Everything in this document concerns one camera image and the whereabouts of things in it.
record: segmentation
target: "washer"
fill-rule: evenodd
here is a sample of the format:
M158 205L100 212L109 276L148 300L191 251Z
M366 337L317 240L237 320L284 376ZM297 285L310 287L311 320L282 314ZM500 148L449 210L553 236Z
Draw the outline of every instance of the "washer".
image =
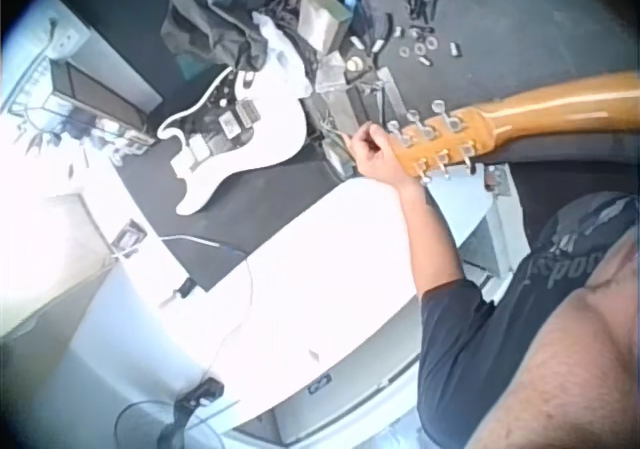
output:
M434 36L427 37L424 43L430 51L435 51L438 48L438 40Z
M416 42L413 46L413 52L416 53L416 56L424 56L427 54L427 46L421 42Z

